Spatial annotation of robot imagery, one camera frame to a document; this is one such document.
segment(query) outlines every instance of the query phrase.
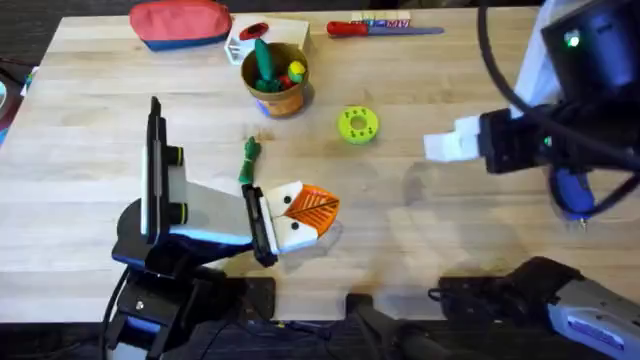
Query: red screwdriver handle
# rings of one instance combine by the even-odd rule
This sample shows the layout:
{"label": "red screwdriver handle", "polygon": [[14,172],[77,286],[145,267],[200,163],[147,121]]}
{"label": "red screwdriver handle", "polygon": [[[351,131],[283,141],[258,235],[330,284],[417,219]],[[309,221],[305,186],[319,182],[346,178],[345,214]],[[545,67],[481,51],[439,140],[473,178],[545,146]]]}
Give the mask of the red screwdriver handle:
{"label": "red screwdriver handle", "polygon": [[369,27],[367,24],[350,24],[342,21],[329,21],[327,32],[331,36],[367,36]]}

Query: yellow ball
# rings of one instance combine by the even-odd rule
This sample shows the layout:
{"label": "yellow ball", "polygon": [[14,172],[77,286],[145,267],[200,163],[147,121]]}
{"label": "yellow ball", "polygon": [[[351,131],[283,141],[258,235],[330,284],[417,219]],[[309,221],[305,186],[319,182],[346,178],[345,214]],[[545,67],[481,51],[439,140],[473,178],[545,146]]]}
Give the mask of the yellow ball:
{"label": "yellow ball", "polygon": [[303,75],[307,69],[304,68],[304,65],[300,61],[294,61],[289,64],[289,72],[294,75]]}

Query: black cable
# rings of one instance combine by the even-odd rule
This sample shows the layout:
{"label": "black cable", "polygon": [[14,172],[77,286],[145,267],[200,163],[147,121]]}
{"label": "black cable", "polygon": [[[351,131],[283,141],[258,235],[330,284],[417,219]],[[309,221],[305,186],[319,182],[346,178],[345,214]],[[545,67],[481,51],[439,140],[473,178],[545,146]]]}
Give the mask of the black cable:
{"label": "black cable", "polygon": [[308,339],[308,338],[310,338],[312,336],[315,336],[315,334],[305,334],[305,335],[299,336],[297,338],[290,338],[290,337],[280,337],[279,335],[276,335],[276,334],[263,335],[263,334],[254,333],[253,331],[251,331],[251,330],[247,329],[246,327],[242,326],[242,324],[240,324],[237,321],[235,322],[235,325],[236,325],[237,328],[241,329],[242,331],[246,332],[247,334],[249,334],[251,336],[259,337],[259,338],[263,338],[263,339],[272,339],[272,340],[277,340],[277,341],[284,341],[284,342],[298,341],[298,340]]}
{"label": "black cable", "polygon": [[107,307],[104,309],[104,316],[102,317],[102,324],[100,326],[100,333],[98,334],[98,351],[100,352],[100,360],[107,360],[107,349],[105,347],[105,333],[107,332],[107,327],[109,326],[109,319],[111,318],[111,312],[113,311],[113,306],[116,303],[116,299],[118,298],[118,294],[120,294],[120,290],[122,290],[122,286],[124,285],[124,281],[129,276],[129,267],[125,268],[120,275],[120,279],[118,279],[118,283],[116,287],[113,288],[113,292],[111,293],[111,297],[109,298],[109,302],[107,303]]}
{"label": "black cable", "polygon": [[216,339],[218,338],[218,336],[220,335],[220,333],[222,332],[222,330],[226,329],[227,326],[231,325],[231,321],[227,321],[224,325],[220,326],[220,328],[218,329],[218,331],[216,331],[215,335],[213,335],[213,337],[211,338],[211,340],[209,340],[209,343],[207,344],[207,346],[204,348],[204,351],[202,351],[202,354],[200,355],[200,360],[204,359],[205,356],[207,356],[207,353],[209,352],[209,348],[211,348],[211,345],[213,345],[214,342],[216,342]]}
{"label": "black cable", "polygon": [[381,360],[378,347],[376,346],[376,343],[373,340],[373,335],[369,331],[367,324],[365,324],[364,319],[362,319],[362,316],[360,316],[358,313],[355,313],[354,317],[356,318],[356,321],[358,322],[358,325],[360,327],[360,332],[362,332],[362,335],[364,336],[364,340],[367,343],[367,346],[369,347],[369,352],[371,353],[371,359]]}
{"label": "black cable", "polygon": [[498,65],[496,64],[496,60],[491,50],[491,42],[489,40],[489,33],[487,30],[487,1],[480,0],[479,3],[480,7],[478,8],[477,30],[480,52],[482,53],[482,59],[487,67],[489,76],[502,96],[520,109],[520,111],[536,121],[541,127],[545,128],[548,132],[562,136],[566,140],[588,148],[593,152],[606,155],[623,169],[640,171],[640,157],[633,156],[624,151],[613,148],[603,142],[592,139],[591,137],[576,132],[562,124],[554,122],[539,110],[529,106],[513,91],[513,89],[511,89],[504,75],[498,69]]}
{"label": "black cable", "polygon": [[47,352],[41,352],[41,353],[34,353],[34,354],[15,354],[15,355],[9,355],[7,357],[7,359],[15,359],[15,360],[32,360],[32,359],[46,359],[46,360],[53,360],[53,359],[58,359],[60,358],[60,356],[65,355],[71,351],[77,350],[89,343],[92,343],[96,340],[95,336],[92,336],[90,338],[84,339],[84,340],[80,340],[77,342],[74,342],[73,344],[69,344],[67,346],[61,347],[59,349],[56,350],[52,350],[52,351],[47,351]]}

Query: red pencil case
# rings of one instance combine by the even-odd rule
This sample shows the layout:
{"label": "red pencil case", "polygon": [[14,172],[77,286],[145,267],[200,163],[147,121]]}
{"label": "red pencil case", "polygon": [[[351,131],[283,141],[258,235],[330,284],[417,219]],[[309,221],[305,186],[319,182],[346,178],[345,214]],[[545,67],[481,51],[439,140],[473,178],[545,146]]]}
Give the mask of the red pencil case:
{"label": "red pencil case", "polygon": [[162,0],[129,12],[129,22],[152,51],[224,41],[231,30],[226,6],[210,0]]}

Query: wooden tabletop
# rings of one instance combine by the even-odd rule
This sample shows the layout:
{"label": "wooden tabletop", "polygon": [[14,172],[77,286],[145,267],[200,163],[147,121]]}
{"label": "wooden tabletop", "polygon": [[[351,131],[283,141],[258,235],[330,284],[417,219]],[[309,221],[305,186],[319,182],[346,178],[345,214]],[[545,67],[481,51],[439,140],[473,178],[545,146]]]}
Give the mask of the wooden tabletop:
{"label": "wooden tabletop", "polygon": [[[349,12],[288,13],[311,22],[307,56],[315,97],[288,120],[265,118],[222,45],[152,53],[127,17],[62,20],[31,92],[0,149],[0,321],[97,321],[123,270],[111,259],[116,221],[139,197],[149,101],[160,98],[168,138],[190,180],[237,192],[243,143],[264,144],[257,183],[295,180],[342,200],[317,248],[263,270],[251,254],[231,275],[277,279],[280,319],[337,319],[352,290],[394,316],[440,317],[426,294],[443,274],[505,273],[534,255],[579,267],[640,300],[637,198],[571,229],[550,206],[541,170],[488,175],[483,161],[424,160],[422,135],[504,107],[481,62],[473,9],[412,11],[422,37],[332,40]],[[500,67],[514,79],[536,9],[490,12]],[[341,139],[347,105],[377,112],[365,146]],[[597,190],[619,177],[594,176]]]}

